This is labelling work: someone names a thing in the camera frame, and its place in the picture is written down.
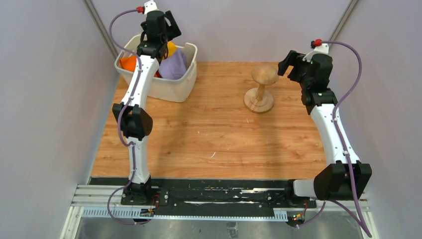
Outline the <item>yellow bucket hat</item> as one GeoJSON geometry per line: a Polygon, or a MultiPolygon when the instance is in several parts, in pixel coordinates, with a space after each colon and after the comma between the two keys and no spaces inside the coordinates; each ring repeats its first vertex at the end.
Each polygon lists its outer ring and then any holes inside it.
{"type": "Polygon", "coordinates": [[[171,57],[172,55],[174,55],[176,50],[177,50],[177,46],[173,42],[171,41],[167,42],[166,52],[164,55],[165,58],[167,59],[171,57]]]}

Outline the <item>white plastic basket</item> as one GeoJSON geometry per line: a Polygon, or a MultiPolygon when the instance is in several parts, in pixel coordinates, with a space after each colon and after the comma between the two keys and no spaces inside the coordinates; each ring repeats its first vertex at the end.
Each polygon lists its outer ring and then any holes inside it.
{"type": "MultiPolygon", "coordinates": [[[[140,43],[141,34],[132,37],[124,46],[131,51],[135,51],[140,43]]],[[[195,44],[185,43],[184,46],[176,47],[181,50],[187,58],[187,71],[182,78],[169,80],[154,77],[149,88],[148,96],[160,100],[181,103],[190,95],[197,79],[197,53],[198,48],[195,44]]],[[[115,60],[114,66],[117,72],[123,77],[127,85],[130,85],[133,72],[123,69],[119,60],[123,57],[131,56],[131,53],[121,50],[115,60]]]]}

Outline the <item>wooden hat stand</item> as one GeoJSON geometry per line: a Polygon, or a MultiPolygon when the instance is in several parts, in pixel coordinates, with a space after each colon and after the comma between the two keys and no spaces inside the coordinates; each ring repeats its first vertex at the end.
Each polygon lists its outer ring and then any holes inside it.
{"type": "Polygon", "coordinates": [[[258,84],[257,88],[248,90],[244,95],[244,105],[255,114],[269,112],[274,105],[273,95],[266,90],[267,86],[275,84],[278,79],[278,70],[271,65],[258,65],[251,71],[251,77],[258,84]]]}

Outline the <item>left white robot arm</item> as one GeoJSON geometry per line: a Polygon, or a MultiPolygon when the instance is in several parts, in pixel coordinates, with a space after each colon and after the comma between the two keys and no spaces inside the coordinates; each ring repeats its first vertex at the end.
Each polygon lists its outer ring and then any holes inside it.
{"type": "Polygon", "coordinates": [[[151,82],[161,61],[169,55],[168,42],[181,35],[171,11],[134,9],[143,13],[141,41],[136,51],[135,68],[127,93],[119,104],[112,106],[117,122],[118,136],[129,151],[129,182],[124,186],[126,195],[141,206],[152,201],[151,177],[147,165],[147,142],[153,128],[153,119],[146,112],[146,98],[151,82]]]}

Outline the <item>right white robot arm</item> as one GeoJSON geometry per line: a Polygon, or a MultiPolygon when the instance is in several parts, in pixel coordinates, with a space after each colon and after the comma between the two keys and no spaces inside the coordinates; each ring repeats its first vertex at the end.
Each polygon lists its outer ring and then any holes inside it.
{"type": "Polygon", "coordinates": [[[299,83],[302,103],[317,126],[326,168],[313,179],[291,179],[291,189],[284,194],[286,204],[296,208],[305,197],[321,201],[358,200],[372,176],[372,168],[361,162],[342,126],[337,97],[328,86],[332,58],[326,53],[308,56],[291,50],[278,63],[279,76],[283,76],[288,67],[292,70],[287,77],[299,83]]]}

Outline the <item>purple bucket hat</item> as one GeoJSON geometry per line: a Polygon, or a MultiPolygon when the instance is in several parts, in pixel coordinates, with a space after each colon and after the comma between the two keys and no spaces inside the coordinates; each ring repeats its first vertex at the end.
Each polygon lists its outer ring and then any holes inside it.
{"type": "Polygon", "coordinates": [[[186,71],[187,57],[179,48],[176,48],[169,58],[162,60],[158,70],[161,78],[168,80],[178,80],[184,76],[186,71]]]}

